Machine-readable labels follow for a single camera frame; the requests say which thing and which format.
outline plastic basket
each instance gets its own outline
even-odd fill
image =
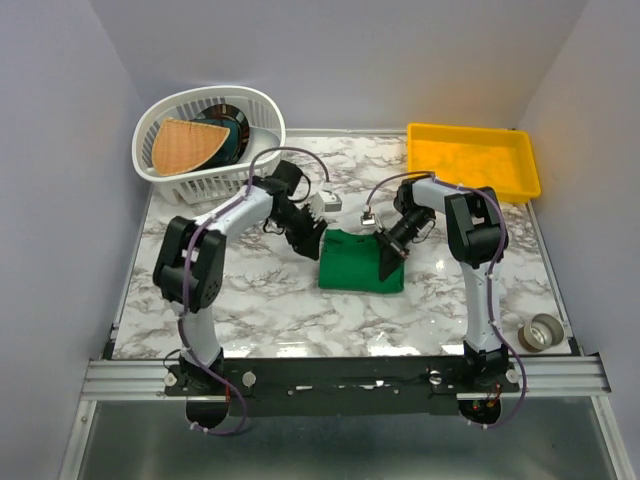
[[[228,104],[239,108],[249,120],[251,135],[247,148],[235,165],[161,177],[151,163],[151,149],[165,118],[191,120],[207,107]],[[176,204],[223,199],[234,195],[249,178],[249,162],[261,150],[282,146],[285,126],[282,114],[271,98],[258,90],[238,86],[203,87],[176,93],[152,106],[142,116],[133,134],[133,166],[142,178],[154,184],[162,196]],[[280,152],[256,162],[255,174],[268,175],[278,164]]]
[[[410,172],[432,170],[446,182],[490,186],[502,202],[526,203],[540,196],[526,132],[411,123],[407,148]]]

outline marble surface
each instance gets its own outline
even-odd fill
[[[327,163],[343,212],[329,228],[369,233],[359,217],[366,195],[380,180],[406,169],[405,137],[299,137],[288,145],[312,150]],[[303,155],[285,154],[314,185],[321,170]],[[398,218],[392,199],[397,182],[374,197],[386,225]],[[151,275],[167,223],[193,217],[215,204],[170,205],[157,193],[149,207],[129,285],[114,358],[158,358],[178,348],[173,311]],[[510,234],[500,283],[507,338],[517,345],[518,326],[537,313],[559,318],[538,241],[524,206],[502,205]],[[229,357],[308,357],[460,354],[466,330],[462,273],[451,257],[445,222],[438,214],[429,237],[413,245],[405,290],[394,295],[336,292],[317,287],[318,263],[296,255],[284,237],[259,227],[227,248],[222,291],[214,303],[218,337]],[[570,327],[565,323],[567,333]],[[566,342],[549,353],[568,353]]]

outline white wall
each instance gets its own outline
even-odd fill
[[[288,126],[514,127],[586,0],[90,0],[147,106],[262,89]]]
[[[3,0],[0,45],[0,477],[46,480],[141,221],[142,105],[84,0]]]
[[[640,473],[640,2],[591,0],[520,127],[577,337],[602,355]]]

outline white laundry basket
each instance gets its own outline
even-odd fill
[[[217,104],[239,108],[249,120],[247,148],[235,165],[162,177],[151,163],[151,149],[165,118],[192,120]],[[261,150],[284,145],[285,127],[278,106],[262,92],[238,86],[203,87],[176,93],[159,101],[142,116],[133,134],[131,154],[138,175],[153,183],[162,196],[176,204],[179,198],[193,204],[234,195],[249,178],[249,163]],[[255,175],[268,175],[278,164],[280,152],[256,162]]]

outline yellow tray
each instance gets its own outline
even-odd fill
[[[432,170],[445,182],[490,186],[502,202],[540,196],[526,132],[410,123],[407,141],[410,172]]]

